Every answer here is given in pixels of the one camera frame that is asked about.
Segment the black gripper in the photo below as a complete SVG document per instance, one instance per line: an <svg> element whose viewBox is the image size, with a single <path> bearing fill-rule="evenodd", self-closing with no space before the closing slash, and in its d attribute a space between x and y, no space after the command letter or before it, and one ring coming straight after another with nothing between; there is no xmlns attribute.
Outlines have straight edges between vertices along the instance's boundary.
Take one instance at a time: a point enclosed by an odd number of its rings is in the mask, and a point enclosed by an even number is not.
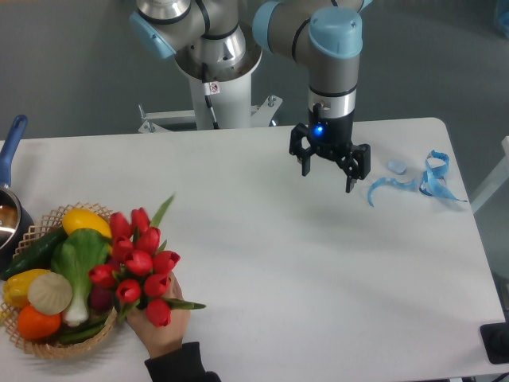
<svg viewBox="0 0 509 382"><path fill-rule="evenodd" d="M357 182L371 171L371 147L352 142L354 113L327 118L324 107L317 103L309 111L309 124L299 123L290 132L289 153L301 164L301 175L310 171L315 154L335 162L346 174L345 192L350 193Z"/></svg>

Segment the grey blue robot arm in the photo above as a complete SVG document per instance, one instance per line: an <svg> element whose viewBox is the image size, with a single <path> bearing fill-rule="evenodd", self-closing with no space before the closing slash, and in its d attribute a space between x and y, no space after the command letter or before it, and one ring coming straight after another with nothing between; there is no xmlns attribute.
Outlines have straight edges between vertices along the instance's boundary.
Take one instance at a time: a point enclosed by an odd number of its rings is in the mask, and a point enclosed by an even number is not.
<svg viewBox="0 0 509 382"><path fill-rule="evenodd" d="M259 1L250 22L244 1L139 1L130 25L155 57L173 58L188 77L196 126L251 124L251 75L274 53L309 74L308 120L292 129L289 152L310 170L312 156L335 162L346 187L371 169L368 144L352 142L363 1Z"/></svg>

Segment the dark sleeved forearm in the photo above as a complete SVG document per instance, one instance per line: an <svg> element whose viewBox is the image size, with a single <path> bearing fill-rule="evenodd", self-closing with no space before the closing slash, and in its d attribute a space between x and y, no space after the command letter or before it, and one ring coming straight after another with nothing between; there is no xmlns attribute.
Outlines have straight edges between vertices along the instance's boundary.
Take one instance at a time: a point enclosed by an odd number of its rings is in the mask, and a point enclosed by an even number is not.
<svg viewBox="0 0 509 382"><path fill-rule="evenodd" d="M184 343L180 349L145 360L150 378L155 382L220 382L213 371L206 371L199 342Z"/></svg>

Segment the person's hand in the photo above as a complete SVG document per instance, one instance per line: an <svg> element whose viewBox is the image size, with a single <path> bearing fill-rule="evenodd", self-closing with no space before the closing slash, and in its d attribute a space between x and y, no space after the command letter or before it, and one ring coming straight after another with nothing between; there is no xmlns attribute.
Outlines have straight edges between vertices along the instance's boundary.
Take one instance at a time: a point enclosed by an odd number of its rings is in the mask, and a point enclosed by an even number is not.
<svg viewBox="0 0 509 382"><path fill-rule="evenodd" d="M133 308L126 316L130 328L146 347L150 358L180 349L190 318L190 310L174 310L167 326L156 327L149 322L144 310Z"/></svg>

